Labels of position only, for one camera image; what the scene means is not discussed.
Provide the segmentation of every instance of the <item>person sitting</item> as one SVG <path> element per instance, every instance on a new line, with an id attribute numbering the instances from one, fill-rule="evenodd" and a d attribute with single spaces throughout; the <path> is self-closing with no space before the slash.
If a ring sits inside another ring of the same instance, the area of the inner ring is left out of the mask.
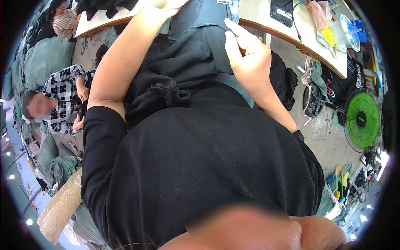
<path id="1" fill-rule="evenodd" d="M 75 136 L 81 129 L 85 117 L 77 115 L 74 123 L 66 120 L 81 109 L 89 97 L 94 70 L 85 73 L 76 64 L 53 73 L 43 90 L 29 90 L 22 99 L 22 113 L 28 119 L 44 120 L 50 132 Z"/>
<path id="2" fill-rule="evenodd" d="M 81 14 L 67 9 L 69 1 L 53 0 L 47 10 L 47 20 L 52 23 L 54 32 L 61 38 L 75 38 Z"/>

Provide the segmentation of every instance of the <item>sewing workshop table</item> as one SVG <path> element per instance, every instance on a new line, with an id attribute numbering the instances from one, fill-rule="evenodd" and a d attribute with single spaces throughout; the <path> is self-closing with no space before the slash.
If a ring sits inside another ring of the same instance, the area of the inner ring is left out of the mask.
<path id="1" fill-rule="evenodd" d="M 121 8 L 111 19 L 107 18 L 105 10 L 99 10 L 90 21 L 87 21 L 86 11 L 84 11 L 76 29 L 76 38 L 83 38 L 105 28 L 129 22 L 142 9 L 145 1 L 139 0 L 131 11 Z M 271 0 L 241 0 L 239 24 L 262 30 L 295 45 L 325 64 L 340 78 L 346 78 L 346 53 L 337 51 L 336 58 L 334 58 L 327 48 L 317 42 L 316 27 L 307 6 L 299 4 L 293 13 L 297 29 L 302 37 L 301 42 L 297 37 L 294 25 L 289 28 L 271 18 L 270 8 Z"/>

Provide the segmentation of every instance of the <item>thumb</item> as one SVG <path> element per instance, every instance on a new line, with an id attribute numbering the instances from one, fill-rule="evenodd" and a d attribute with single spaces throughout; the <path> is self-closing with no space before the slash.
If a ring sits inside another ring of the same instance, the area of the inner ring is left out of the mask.
<path id="1" fill-rule="evenodd" d="M 242 54 L 239 50 L 238 41 L 236 40 L 235 35 L 230 31 L 225 32 L 225 36 L 225 50 L 229 58 L 230 66 L 233 70 L 237 70 L 240 68 L 240 65 L 243 61 Z"/>

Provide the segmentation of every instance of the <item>black long-sleeve shirt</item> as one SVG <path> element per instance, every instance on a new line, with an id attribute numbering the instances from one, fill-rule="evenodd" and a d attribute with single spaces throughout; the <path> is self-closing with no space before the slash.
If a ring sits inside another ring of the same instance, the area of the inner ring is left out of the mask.
<path id="1" fill-rule="evenodd" d="M 316 213 L 322 168 L 298 133 L 249 108 L 227 85 L 200 90 L 191 101 L 129 132 L 117 112 L 87 111 L 81 194 L 111 248 L 162 246 L 184 233 L 186 215 L 208 200 L 250 197 L 291 216 Z"/>

